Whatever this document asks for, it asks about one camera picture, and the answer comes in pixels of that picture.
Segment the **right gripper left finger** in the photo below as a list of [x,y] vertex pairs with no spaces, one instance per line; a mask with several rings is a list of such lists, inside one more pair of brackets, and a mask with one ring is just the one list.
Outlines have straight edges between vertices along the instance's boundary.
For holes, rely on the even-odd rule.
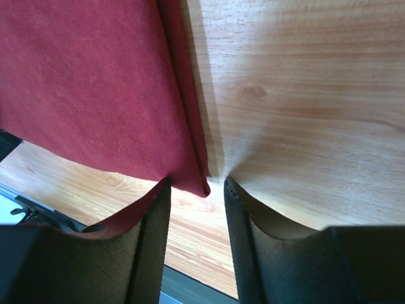
[[164,178],[80,232],[1,226],[2,303],[157,303],[171,206]]

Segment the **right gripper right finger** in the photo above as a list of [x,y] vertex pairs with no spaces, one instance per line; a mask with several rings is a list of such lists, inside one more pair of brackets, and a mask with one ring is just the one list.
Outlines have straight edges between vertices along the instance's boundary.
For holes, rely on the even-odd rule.
[[224,182],[241,303],[403,303],[404,227],[299,224]]

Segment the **dark red t shirt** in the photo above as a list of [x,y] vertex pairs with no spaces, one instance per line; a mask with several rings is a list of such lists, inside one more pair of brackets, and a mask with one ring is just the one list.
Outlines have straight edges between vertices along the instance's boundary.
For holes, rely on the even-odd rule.
[[210,192],[178,1],[2,1],[1,128],[88,167]]

